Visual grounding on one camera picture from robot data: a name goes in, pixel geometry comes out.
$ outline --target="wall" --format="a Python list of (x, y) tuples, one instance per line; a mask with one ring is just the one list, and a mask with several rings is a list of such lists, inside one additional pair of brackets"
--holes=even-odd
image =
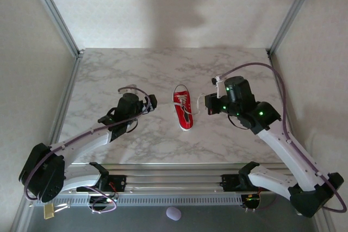
[[(346, 183), (348, 203), (348, 0), (306, 0), (277, 51), (294, 131), (312, 155)], [(331, 207), (340, 209), (336, 199)], [(332, 214), (337, 231), (348, 231), (348, 214)]]
[(34, 145), (47, 142), (73, 57), (40, 0), (0, 0), (0, 231), (9, 231)]
[(54, 1), (79, 48), (265, 48), (294, 0)]

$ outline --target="white marble surface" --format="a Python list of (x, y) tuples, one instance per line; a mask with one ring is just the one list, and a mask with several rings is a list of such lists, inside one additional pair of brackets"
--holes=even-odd
[[(93, 125), (117, 106), (117, 89), (136, 84), (155, 94), (157, 109), (139, 119), (137, 129), (78, 159), (99, 163), (241, 163), (281, 162), (251, 131), (232, 126), (226, 115), (208, 116), (201, 99), (201, 113), (194, 126), (183, 132), (172, 104), (173, 88), (185, 84), (191, 105), (201, 93), (215, 92), (211, 77), (246, 62), (268, 63), (264, 49), (87, 49), (78, 73), (60, 140)], [(246, 78), (258, 101), (282, 105), (270, 70), (260, 66), (234, 74)]]

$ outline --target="white wall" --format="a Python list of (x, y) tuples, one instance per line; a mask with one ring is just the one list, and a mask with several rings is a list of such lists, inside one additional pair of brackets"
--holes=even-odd
[[(277, 52), (291, 100), (295, 134), (329, 171), (346, 182), (348, 203), (348, 0), (306, 0)], [(336, 199), (331, 207), (340, 209)], [(332, 214), (348, 231), (348, 214)]]
[(294, 0), (54, 1), (79, 48), (265, 48)]
[(0, 0), (0, 231), (9, 231), (34, 145), (47, 142), (73, 57), (40, 0)]

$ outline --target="marble tabletop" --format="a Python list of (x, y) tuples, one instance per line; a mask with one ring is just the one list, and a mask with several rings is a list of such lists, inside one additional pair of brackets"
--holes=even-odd
[[(182, 131), (172, 104), (173, 89), (188, 87), (196, 111), (199, 94), (216, 92), (211, 78), (247, 62), (269, 63), (262, 48), (103, 49), (85, 51), (65, 117), (60, 141), (90, 128), (117, 106), (118, 88), (135, 84), (155, 94), (158, 107), (139, 119), (124, 134), (77, 162), (116, 163), (247, 163), (281, 162), (278, 156), (249, 130), (230, 124), (226, 115), (208, 116), (204, 99), (194, 126)], [(240, 69), (257, 101), (271, 103), (281, 112), (282, 103), (273, 73), (260, 66)]]

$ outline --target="red sneaker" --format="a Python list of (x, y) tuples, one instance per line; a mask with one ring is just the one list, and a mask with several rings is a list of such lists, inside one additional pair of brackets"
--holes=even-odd
[(182, 130), (189, 130), (194, 125), (194, 119), (191, 111), (190, 93), (187, 87), (179, 84), (175, 87), (173, 93), (173, 102), (178, 115), (179, 125)]

